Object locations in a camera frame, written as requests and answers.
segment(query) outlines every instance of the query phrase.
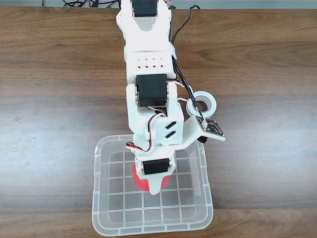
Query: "wooden table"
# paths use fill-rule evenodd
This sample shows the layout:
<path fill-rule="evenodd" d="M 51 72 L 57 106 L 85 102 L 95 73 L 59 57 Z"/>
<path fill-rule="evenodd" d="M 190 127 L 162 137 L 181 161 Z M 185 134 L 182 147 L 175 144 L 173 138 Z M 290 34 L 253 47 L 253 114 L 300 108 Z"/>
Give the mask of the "wooden table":
<path fill-rule="evenodd" d="M 0 7 L 0 237 L 100 237 L 94 149 L 130 133 L 116 14 Z M 194 10 L 175 47 L 227 137 L 205 145 L 214 218 L 143 237 L 317 237 L 317 11 Z"/>

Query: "white robotic arm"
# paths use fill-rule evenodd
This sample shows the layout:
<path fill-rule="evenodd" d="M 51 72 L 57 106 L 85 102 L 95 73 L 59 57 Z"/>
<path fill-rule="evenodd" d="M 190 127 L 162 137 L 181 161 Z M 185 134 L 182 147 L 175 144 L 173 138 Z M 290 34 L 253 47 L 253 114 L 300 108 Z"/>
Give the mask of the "white robotic arm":
<path fill-rule="evenodd" d="M 225 137 L 215 121 L 191 116 L 184 122 L 184 99 L 177 97 L 182 84 L 175 80 L 176 53 L 169 41 L 171 11 L 164 0 L 122 0 L 116 21 L 126 41 L 126 98 L 134 133 L 126 147 L 135 154 L 135 181 L 146 179 L 154 195 L 175 170 L 175 150 L 201 136 Z"/>

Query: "clear plastic bin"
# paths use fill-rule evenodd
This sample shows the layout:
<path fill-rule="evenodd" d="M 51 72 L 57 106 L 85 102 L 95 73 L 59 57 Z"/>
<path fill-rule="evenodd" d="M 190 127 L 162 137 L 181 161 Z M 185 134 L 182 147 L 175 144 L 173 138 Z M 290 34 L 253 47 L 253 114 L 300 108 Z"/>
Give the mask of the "clear plastic bin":
<path fill-rule="evenodd" d="M 132 135 L 101 139 L 95 150 L 93 225 L 102 236 L 192 231 L 213 217 L 203 144 L 176 151 L 176 170 L 157 195 L 133 182 L 134 154 L 125 148 Z"/>

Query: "white tape roll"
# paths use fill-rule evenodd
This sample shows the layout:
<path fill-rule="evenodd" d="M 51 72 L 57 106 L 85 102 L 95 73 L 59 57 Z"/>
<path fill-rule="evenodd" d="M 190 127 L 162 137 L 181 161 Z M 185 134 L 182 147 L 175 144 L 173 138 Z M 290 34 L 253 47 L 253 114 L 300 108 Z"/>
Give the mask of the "white tape roll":
<path fill-rule="evenodd" d="M 204 118 L 210 118 L 214 112 L 216 111 L 217 108 L 217 103 L 215 98 L 210 94 L 205 91 L 197 91 L 194 93 L 194 97 L 196 101 L 202 101 L 207 105 L 207 111 L 202 112 Z M 196 109 L 194 108 L 194 105 L 192 103 L 192 100 L 189 100 L 186 104 L 186 111 L 189 116 L 195 115 L 199 116 L 200 114 Z"/>

